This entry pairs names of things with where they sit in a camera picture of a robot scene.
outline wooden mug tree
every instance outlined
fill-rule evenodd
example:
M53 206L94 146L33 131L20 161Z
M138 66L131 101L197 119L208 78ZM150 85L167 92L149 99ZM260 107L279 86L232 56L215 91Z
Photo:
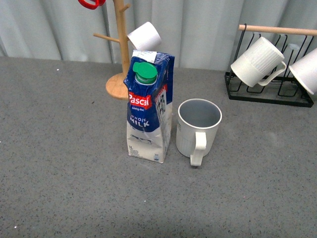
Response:
M129 58L128 37L127 37L124 12L131 5L129 3L124 5L124 0L113 0L113 3L114 3L115 19L117 23L119 39L109 37L109 36L104 36L98 33L95 33L94 36L102 38L102 39L106 39L108 41L114 41L120 44L122 73L112 76L107 81L106 90L114 98L127 100L128 89L124 85L123 80L125 79L130 67L130 58Z

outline pascal logo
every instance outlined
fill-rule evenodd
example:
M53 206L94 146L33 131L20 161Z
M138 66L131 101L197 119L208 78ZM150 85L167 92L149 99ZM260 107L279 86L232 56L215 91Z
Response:
M145 110L149 109L152 106L151 96L147 95L146 97L142 97L139 95L135 95L132 92L129 92L129 101L130 104L137 107L142 107Z

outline mug handle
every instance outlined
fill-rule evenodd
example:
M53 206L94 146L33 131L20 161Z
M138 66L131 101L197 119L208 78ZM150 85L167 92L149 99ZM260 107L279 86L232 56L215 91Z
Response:
M275 79L281 72L283 72L286 69L286 64L282 61L281 62L284 67L278 71L275 71L273 74L271 74L266 80L260 81L258 84L261 86L267 86L273 79Z
M206 133L195 132L196 134L196 146L194 153L190 155L190 165L200 166L202 164L204 152L207 146Z

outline black metal rack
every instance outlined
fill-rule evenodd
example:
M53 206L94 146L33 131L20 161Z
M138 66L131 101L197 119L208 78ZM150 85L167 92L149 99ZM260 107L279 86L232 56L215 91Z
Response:
M312 33L310 30L307 30L310 31L307 33L304 31L306 35L301 35L300 31L294 33L304 38L301 42L301 46L299 47L296 44L288 43L290 34L283 34L283 32L287 32L287 29L296 30L294 28L274 27L274 31L272 31L272 28L270 27L259 27L259 29L262 30L262 32L248 30L247 24L239 26L239 30L242 30L242 32L237 50L230 65L238 58L245 33L249 31L250 33L252 33L252 35L250 35L251 39L249 40L249 42L246 41L248 45L246 47L246 50L249 48L253 41L257 40L256 35L259 35L259 37L261 37L263 32L275 34L273 36L276 38L274 45L277 48L280 47L279 50L282 53L285 53L286 49L289 50L289 56L287 58L285 57L285 62L287 61L287 68L283 76L276 77L267 86L262 87L260 85L256 85L253 88L244 84L230 69L230 71L226 72L224 75L229 99L311 108L314 102L308 95L307 91L303 88L303 86L296 80L296 78L292 75L290 76L291 72L288 66L307 54L309 47L314 40L315 32Z

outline mug tree base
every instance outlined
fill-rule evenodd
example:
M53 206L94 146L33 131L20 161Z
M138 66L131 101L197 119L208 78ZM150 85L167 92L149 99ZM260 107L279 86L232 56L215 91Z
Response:
M128 100L128 89L123 83L125 79L123 73L112 76L106 83L106 91L114 98Z

